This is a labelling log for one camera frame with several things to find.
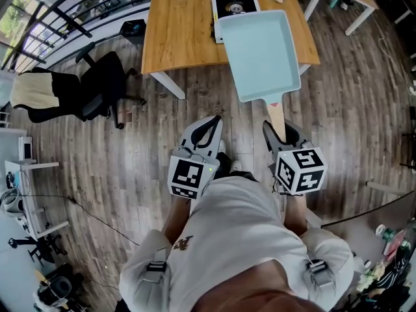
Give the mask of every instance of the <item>leg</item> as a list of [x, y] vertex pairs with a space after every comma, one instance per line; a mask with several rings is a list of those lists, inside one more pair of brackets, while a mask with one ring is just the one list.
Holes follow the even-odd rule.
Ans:
[[397, 24], [398, 22], [402, 21], [407, 15], [411, 14], [410, 9], [407, 9], [407, 11], [405, 11], [403, 13], [403, 15], [401, 15], [401, 17], [397, 18], [395, 21], [395, 24]]
[[42, 208], [32, 211], [32, 215], [37, 215], [37, 214], [44, 213], [44, 212], [45, 212], [45, 208], [42, 207]]
[[55, 254], [56, 254], [56, 255], [58, 255], [58, 254], [67, 255], [68, 253], [67, 253], [66, 251], [61, 250], [61, 249], [57, 246], [57, 242], [56, 242], [56, 240], [57, 240], [57, 239], [61, 239], [61, 238], [62, 238], [62, 237], [61, 237], [61, 235], [57, 235], [57, 236], [55, 236], [55, 237], [53, 237], [53, 238], [52, 238], [52, 236], [51, 236], [51, 235], [48, 235], [48, 236], [46, 237], [46, 244], [47, 244], [50, 248], [52, 248], [52, 250], [55, 252]]
[[299, 74], [302, 75], [303, 73], [305, 73], [309, 67], [311, 67], [311, 65], [308, 64], [302, 64], [299, 66]]
[[248, 171], [233, 171], [232, 173], [229, 174], [229, 177], [243, 177], [243, 178], [246, 178], [248, 180], [255, 181], [256, 183], [258, 183], [258, 181], [255, 180], [253, 174]]
[[312, 228], [319, 228], [324, 225], [324, 221], [320, 219], [312, 210], [306, 208], [306, 222]]
[[21, 166], [21, 169], [22, 170], [34, 170], [34, 169], [52, 168], [54, 166], [59, 166], [59, 162], [44, 163], [44, 164], [24, 164]]
[[114, 120], [114, 126], [117, 129], [123, 129], [124, 128], [124, 123], [118, 123], [117, 102], [111, 104], [111, 113], [112, 113], [112, 119]]
[[306, 11], [305, 11], [305, 19], [306, 21], [311, 17], [311, 14], [315, 7], [317, 6], [319, 0], [311, 0], [311, 2], [308, 4]]
[[127, 80], [130, 75], [137, 75], [137, 71], [134, 68], [130, 68], [127, 73], [125, 74], [125, 79]]
[[41, 232], [41, 233], [37, 234], [37, 237], [38, 237], [38, 239], [39, 239], [39, 238], [41, 238], [41, 237], [45, 237], [45, 236], [47, 236], [48, 234], [50, 234], [50, 233], [52, 233], [52, 232], [54, 232], [54, 231], [56, 231], [56, 230], [59, 230], [60, 228], [63, 228], [64, 226], [68, 226], [69, 224], [70, 224], [70, 223], [69, 223], [68, 221], [65, 221], [65, 222], [63, 222], [63, 223], [61, 223], [61, 224], [58, 224], [57, 226], [53, 226], [53, 227], [51, 227], [50, 229], [45, 230], [45, 231], [43, 231], [43, 232]]
[[401, 166], [405, 166], [406, 168], [409, 168], [409, 169], [416, 169], [416, 166], [411, 165], [411, 164], [403, 164], [403, 163], [400, 163], [400, 165]]
[[123, 98], [125, 99], [130, 99], [131, 101], [138, 101], [138, 103], [140, 105], [145, 105], [146, 104], [146, 100], [144, 98], [141, 97], [136, 97], [136, 96], [130, 96], [130, 95], [124, 95]]
[[398, 196], [402, 196], [407, 194], [408, 192], [406, 192], [405, 190], [400, 190], [397, 189], [395, 187], [391, 187], [391, 186], [387, 186], [387, 185], [383, 185], [383, 184], [377, 184], [373, 181], [367, 181], [365, 183], [365, 186], [369, 187], [370, 189], [372, 188], [373, 190], [380, 190], [382, 192], [386, 192], [386, 193], [393, 193], [396, 194]]
[[185, 99], [185, 93], [177, 86], [176, 83], [163, 71], [158, 71], [156, 73], [150, 73], [156, 80], [158, 80], [162, 85], [167, 87], [173, 95], [178, 97], [179, 99]]
[[369, 17], [371, 15], [371, 13], [374, 12], [374, 8], [372, 7], [367, 7], [366, 10], [364, 10], [364, 12], [358, 17], [358, 19], [356, 19], [353, 24], [351, 24], [351, 26], [345, 31], [345, 34], [347, 36], [350, 36], [354, 30], [356, 30], [360, 24], [362, 24], [365, 19], [367, 17]]
[[218, 153], [216, 159], [220, 161], [220, 167], [215, 172], [214, 179], [228, 177], [231, 170], [231, 159], [225, 153]]

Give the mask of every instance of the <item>small box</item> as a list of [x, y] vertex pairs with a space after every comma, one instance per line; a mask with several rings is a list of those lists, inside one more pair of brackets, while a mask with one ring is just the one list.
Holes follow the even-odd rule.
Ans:
[[217, 168], [218, 165], [213, 163], [171, 156], [168, 173], [169, 193], [183, 198], [199, 199]]
[[290, 194], [319, 190], [328, 165], [320, 148], [279, 151], [275, 176]]

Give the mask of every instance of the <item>logo on shorts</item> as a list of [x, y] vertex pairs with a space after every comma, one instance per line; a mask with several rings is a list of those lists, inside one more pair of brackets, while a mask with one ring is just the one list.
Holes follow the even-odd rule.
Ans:
[[193, 236], [188, 236], [185, 239], [179, 239], [175, 244], [174, 244], [174, 250], [179, 249], [179, 251], [185, 251], [188, 247], [188, 243], [189, 240], [192, 238]]

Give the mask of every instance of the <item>shoe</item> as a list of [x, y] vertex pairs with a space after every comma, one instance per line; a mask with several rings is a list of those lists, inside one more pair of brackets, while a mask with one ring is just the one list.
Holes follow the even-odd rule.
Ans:
[[234, 172], [234, 171], [241, 171], [241, 170], [242, 170], [242, 165], [241, 165], [240, 161], [234, 161], [234, 162], [231, 163], [230, 173]]
[[224, 142], [224, 140], [220, 140], [220, 146], [218, 147], [218, 152], [219, 153], [226, 153], [227, 149], [226, 149], [226, 143]]

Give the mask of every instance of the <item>black cable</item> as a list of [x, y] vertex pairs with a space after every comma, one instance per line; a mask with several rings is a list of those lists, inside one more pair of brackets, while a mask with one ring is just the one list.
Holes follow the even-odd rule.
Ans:
[[113, 289], [116, 289], [117, 291], [120, 291], [117, 287], [113, 287], [112, 285], [104, 285], [104, 284], [101, 284], [100, 282], [97, 282], [94, 279], [86, 278], [86, 280], [87, 281], [94, 282], [94, 283], [97, 283], [98, 285], [102, 286], [103, 288], [113, 288]]
[[29, 196], [29, 193], [31, 192], [31, 188], [32, 188], [32, 184], [31, 184], [31, 179], [29, 178], [29, 176], [27, 175], [26, 172], [24, 172], [22, 169], [18, 171], [19, 172], [23, 172], [27, 178], [27, 181], [29, 182], [29, 190], [27, 191], [26, 195], [22, 195], [22, 196]]
[[126, 236], [124, 233], [118, 231], [115, 227], [112, 227], [110, 224], [104, 222], [102, 219], [100, 219], [97, 216], [91, 214], [89, 211], [87, 211], [85, 209], [85, 207], [83, 205], [80, 205], [74, 198], [71, 198], [69, 196], [45, 195], [45, 194], [26, 195], [26, 196], [47, 196], [47, 197], [51, 197], [51, 198], [62, 198], [62, 199], [70, 200], [72, 204], [77, 205], [78, 207], [80, 207], [84, 212], [86, 212], [91, 217], [94, 217], [96, 220], [100, 221], [102, 224], [108, 226], [110, 229], [113, 229], [115, 232], [117, 232], [118, 234], [120, 234], [121, 236], [123, 236], [124, 238], [126, 238], [128, 241], [131, 241], [134, 245], [140, 246], [140, 244], [137, 244], [135, 241], [131, 240], [128, 236]]

